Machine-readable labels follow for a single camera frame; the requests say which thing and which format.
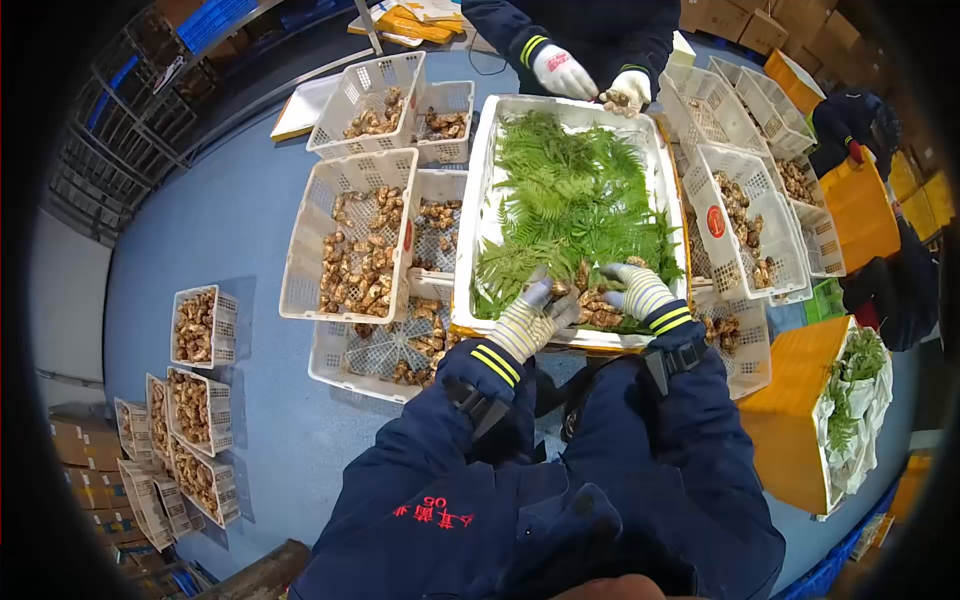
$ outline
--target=white plastic basket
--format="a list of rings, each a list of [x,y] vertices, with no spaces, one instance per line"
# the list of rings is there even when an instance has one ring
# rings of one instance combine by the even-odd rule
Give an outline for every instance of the white plastic basket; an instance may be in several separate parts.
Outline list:
[[[747,218],[763,215],[760,233],[761,258],[774,259],[773,285],[755,289],[754,259],[749,249],[741,248],[720,186],[713,173],[723,171],[740,185],[750,198]],[[803,289],[809,281],[800,240],[794,234],[786,204],[778,197],[774,184],[758,156],[703,144],[692,158],[684,176],[684,188],[697,212],[697,226],[713,267],[713,285],[725,300],[767,298]]]
[[[395,54],[344,69],[337,89],[326,101],[313,126],[306,143],[307,152],[323,158],[336,158],[410,146],[417,107],[426,88],[425,56],[422,51]],[[403,94],[403,108],[396,130],[344,139],[344,130],[350,121],[367,108],[372,108],[378,118],[383,118],[383,101],[392,86],[399,87]]]
[[[692,298],[696,319],[703,319],[705,315],[715,321],[721,317],[736,317],[740,322],[740,337],[736,350],[721,351],[719,340],[713,343],[727,369],[727,385],[731,399],[736,400],[769,385],[773,376],[773,365],[763,302],[723,300],[708,287],[693,290]]]
[[[146,406],[143,402],[127,402],[118,397],[113,399],[120,447],[135,461],[149,461],[154,455],[150,446],[150,424],[147,421],[149,412]],[[130,428],[130,433],[125,431],[127,427]]]
[[[160,399],[161,411],[163,414],[163,422],[167,425],[167,440],[166,444],[161,446],[160,442],[156,438],[156,432],[154,431],[154,395],[151,393],[151,388],[154,383],[158,383],[163,388],[163,397]],[[167,382],[165,379],[160,379],[154,377],[153,375],[147,373],[147,429],[150,431],[150,448],[154,452],[154,465],[160,467],[156,461],[161,461],[163,465],[167,468],[171,468],[172,464],[170,463],[170,425],[168,421],[167,413]]]
[[[213,331],[212,340],[210,340],[210,356],[212,360],[204,363],[192,363],[177,358],[177,321],[179,313],[178,307],[186,300],[198,296],[210,288],[216,290],[216,297],[213,302]],[[170,320],[170,362],[175,365],[184,365],[185,367],[197,367],[200,369],[213,369],[221,365],[232,365],[236,362],[236,353],[234,346],[236,344],[236,323],[237,323],[237,300],[230,294],[220,291],[217,284],[203,285],[201,287],[190,288],[177,292],[174,295],[174,314]]]
[[[840,251],[840,237],[830,212],[795,200],[791,200],[790,205],[800,220],[810,274],[815,277],[846,276],[847,267]]]
[[[443,306],[436,314],[443,319],[444,329],[449,329],[452,278],[449,281],[411,278],[411,288],[422,289],[424,298],[442,301]],[[410,299],[411,312],[415,305]],[[433,323],[427,319],[408,319],[396,323],[393,333],[379,325],[373,335],[364,340],[351,324],[317,323],[307,373],[338,388],[403,404],[419,394],[422,388],[393,382],[396,361],[406,360],[414,371],[427,368],[430,358],[413,349],[408,342],[412,338],[430,335],[432,331]]]
[[[800,154],[817,143],[803,114],[774,80],[752,69],[741,69],[736,91],[772,145]]]
[[[206,424],[210,434],[209,442],[188,442],[183,435],[183,428],[177,420],[177,406],[174,401],[173,372],[199,379],[206,383]],[[226,383],[214,381],[208,377],[197,375],[183,369],[167,369],[167,423],[168,431],[177,435],[183,444],[190,446],[197,452],[214,457],[217,452],[233,447],[233,423],[230,418],[230,386]]]
[[[310,171],[303,200],[297,211],[297,221],[290,235],[290,247],[283,269],[280,288],[280,316],[286,319],[338,321],[344,323],[385,324],[406,318],[407,268],[413,261],[413,220],[420,213],[420,179],[417,171],[416,148],[406,148],[324,160]],[[393,287],[386,317],[358,313],[325,313],[320,308],[320,280],[324,276],[324,237],[340,227],[347,237],[366,240],[372,233],[371,218],[377,214],[376,199],[370,196],[363,202],[348,202],[347,216],[352,228],[340,226],[330,215],[337,194],[349,191],[370,192],[389,185],[403,190],[403,217],[398,231],[383,228],[388,246],[394,247]],[[355,271],[360,261],[355,260]],[[350,286],[348,294],[359,298],[357,286]]]
[[[725,80],[705,69],[669,63],[660,74],[667,119],[688,157],[700,144],[718,144],[759,156],[769,154],[747,110]]]
[[[187,452],[193,454],[198,461],[206,465],[206,467],[210,469],[210,472],[213,473],[213,495],[217,498],[217,509],[220,513],[220,516],[218,517],[217,515],[214,515],[208,511],[203,502],[188,494],[183,487],[180,487],[181,493],[186,496],[186,498],[190,500],[190,502],[193,503],[193,505],[196,506],[201,513],[206,515],[207,518],[226,529],[227,525],[231,521],[240,517],[240,502],[237,499],[237,488],[236,480],[233,476],[233,465],[220,463],[216,459],[205,456],[202,452],[197,452],[183,439],[183,437],[177,433],[174,434],[174,437],[178,442],[180,442],[181,445],[183,445]],[[177,474],[177,483],[179,484],[180,474],[176,469],[174,469],[174,472]]]
[[[464,194],[467,191],[468,174],[466,171],[419,169],[417,171],[417,178],[420,180],[420,192],[422,194],[421,205],[445,203],[451,200],[459,200],[462,202]],[[442,251],[439,242],[440,237],[443,236],[448,242],[452,243],[453,240],[450,238],[450,234],[460,228],[460,215],[462,212],[462,208],[457,208],[453,211],[453,225],[445,231],[427,227],[424,217],[422,215],[417,216],[417,220],[414,222],[417,226],[414,256],[419,256],[420,258],[431,261],[440,271],[425,271],[419,267],[412,267],[410,269],[411,274],[421,277],[438,276],[442,273],[453,274],[457,264],[457,253],[452,249],[447,252]],[[410,295],[416,296],[417,294],[411,289]]]
[[[593,126],[617,131],[636,149],[636,156],[646,175],[647,193],[651,206],[666,211],[671,241],[676,243],[674,255],[677,265],[687,272],[684,246],[683,215],[680,190],[673,177],[670,151],[660,136],[656,122],[647,115],[636,119],[617,116],[603,110],[597,104],[525,95],[491,95],[487,98],[480,115],[470,155],[467,191],[464,197],[463,217],[460,222],[460,240],[457,246],[456,277],[453,284],[452,322],[480,334],[490,333],[494,321],[473,316],[471,283],[476,260],[479,256],[481,238],[494,244],[502,243],[497,209],[510,191],[494,187],[507,178],[506,172],[494,164],[496,138],[500,120],[508,116],[520,116],[529,110],[552,112],[560,118],[568,131],[585,131]],[[686,297],[686,276],[680,276],[670,284],[671,291],[679,298]],[[553,340],[554,344],[580,348],[643,348],[652,338],[644,335],[619,335],[590,329],[565,329]]]
[[[146,463],[117,459],[120,478],[133,508],[133,516],[140,531],[157,550],[173,544],[174,535],[170,519],[163,513],[160,499],[154,486],[154,477],[161,476]]]
[[[424,139],[432,130],[426,124],[426,110],[432,107],[437,114],[466,112],[464,136],[455,139],[429,141]],[[420,165],[428,162],[458,163],[470,159],[470,123],[473,120],[473,81],[442,82],[426,87],[423,101],[417,110],[417,148],[420,150]]]

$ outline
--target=yellow reflective stripe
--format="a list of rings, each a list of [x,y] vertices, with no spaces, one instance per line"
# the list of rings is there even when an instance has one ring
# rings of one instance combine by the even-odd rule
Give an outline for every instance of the yellow reflective stripe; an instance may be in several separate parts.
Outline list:
[[[514,387],[514,380],[511,379],[510,377],[508,377],[506,373],[504,373],[499,367],[497,367],[497,366],[493,363],[493,361],[492,361],[491,359],[487,358],[486,356],[484,356],[483,354],[481,354],[480,352],[478,352],[478,351],[476,351],[476,350],[474,350],[473,352],[471,352],[471,353],[470,353],[470,356],[481,360],[481,361],[482,361],[483,363],[485,363],[488,367],[490,367],[491,369],[493,369],[493,371],[494,371],[495,373],[497,373],[498,375],[500,375],[501,377],[503,377],[504,380],[506,380],[506,382],[510,384],[510,387]]]
[[[684,323],[686,323],[687,321],[693,321],[693,317],[691,317],[691,316],[689,316],[689,315],[683,315],[683,316],[680,317],[677,321],[674,321],[674,322],[671,323],[671,324],[665,325],[665,326],[663,327],[663,329],[661,329],[660,331],[655,331],[654,333],[655,333],[656,335],[661,335],[661,334],[663,334],[663,333],[666,333],[666,332],[669,331],[670,329],[673,329],[674,327],[676,327],[676,326],[679,325],[679,324],[684,324]]]
[[[493,360],[495,360],[496,362],[500,363],[500,366],[503,367],[504,369],[506,369],[509,374],[513,375],[513,376],[514,376],[514,379],[516,379],[516,382],[519,383],[519,381],[520,381],[520,376],[519,376],[518,374],[516,374],[516,370],[514,370],[514,368],[510,366],[510,363],[508,363],[507,361],[505,361],[499,354],[497,354],[497,353],[494,352],[493,350],[487,348],[487,347],[484,346],[483,344],[479,344],[477,347],[480,348],[481,350],[485,351],[485,352],[486,352],[487,354],[489,354],[490,356],[492,356],[492,357],[493,357]]]
[[[653,330],[656,330],[657,327],[658,327],[658,325],[662,325],[662,324],[666,323],[667,321],[669,321],[670,319],[673,319],[673,318],[676,317],[677,315],[682,315],[683,313],[688,313],[688,312],[690,312],[690,309],[687,308],[686,306],[681,306],[680,308],[677,308],[677,309],[675,309],[675,310],[671,310],[670,312],[668,312],[667,314],[663,315],[662,317],[660,317],[660,318],[657,319],[656,321],[650,323],[650,329],[651,329],[652,331],[653,331]]]
[[[527,43],[523,45],[523,51],[520,52],[520,63],[523,66],[530,68],[530,64],[527,62],[528,59],[530,59],[530,53],[534,51],[534,48],[537,47],[537,44],[545,40],[546,37],[544,36],[533,36],[527,40]]]

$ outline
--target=blue crate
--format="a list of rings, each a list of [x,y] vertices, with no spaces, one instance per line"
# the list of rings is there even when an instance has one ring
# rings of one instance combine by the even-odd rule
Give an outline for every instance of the blue crate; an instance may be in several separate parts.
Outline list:
[[[177,28],[183,44],[196,53],[210,40],[256,8],[256,0],[209,0]]]

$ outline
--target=red label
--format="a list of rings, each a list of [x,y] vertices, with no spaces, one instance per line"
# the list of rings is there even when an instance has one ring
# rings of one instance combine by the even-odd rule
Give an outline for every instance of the red label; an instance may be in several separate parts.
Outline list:
[[[723,213],[720,211],[720,206],[714,205],[707,210],[707,228],[713,237],[723,236],[723,232],[727,229],[727,224],[723,221]]]
[[[570,60],[570,55],[566,52],[561,52],[560,54],[547,59],[546,68],[550,69],[550,72],[553,73],[557,70],[558,66],[564,64],[568,60]]]
[[[410,221],[407,221],[407,234],[403,238],[403,251],[409,252],[410,245],[414,243],[414,231],[413,227],[410,225]]]

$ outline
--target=worker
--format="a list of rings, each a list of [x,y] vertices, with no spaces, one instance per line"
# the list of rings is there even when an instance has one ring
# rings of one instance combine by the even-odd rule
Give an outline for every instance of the worker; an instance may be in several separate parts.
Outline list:
[[[848,156],[863,164],[869,149],[880,178],[887,181],[900,144],[900,120],[893,107],[866,88],[848,87],[827,96],[811,116],[817,145],[809,158],[818,178]]]
[[[680,27],[679,0],[463,0],[464,17],[512,66],[521,94],[592,100],[605,89],[642,107]]]
[[[937,324],[939,267],[920,241],[900,204],[894,203],[900,251],[874,257],[850,276],[840,279],[843,305],[864,326],[880,334],[894,352],[906,352],[929,335]]]
[[[605,300],[656,339],[647,356],[596,373],[562,457],[530,458],[533,356],[577,322],[579,292],[550,302],[543,269],[492,333],[448,352],[436,382],[347,466],[290,598],[767,598],[785,542],[723,361],[654,272],[603,272],[625,284]],[[515,429],[512,456],[471,460],[491,415],[508,407],[497,426]]]

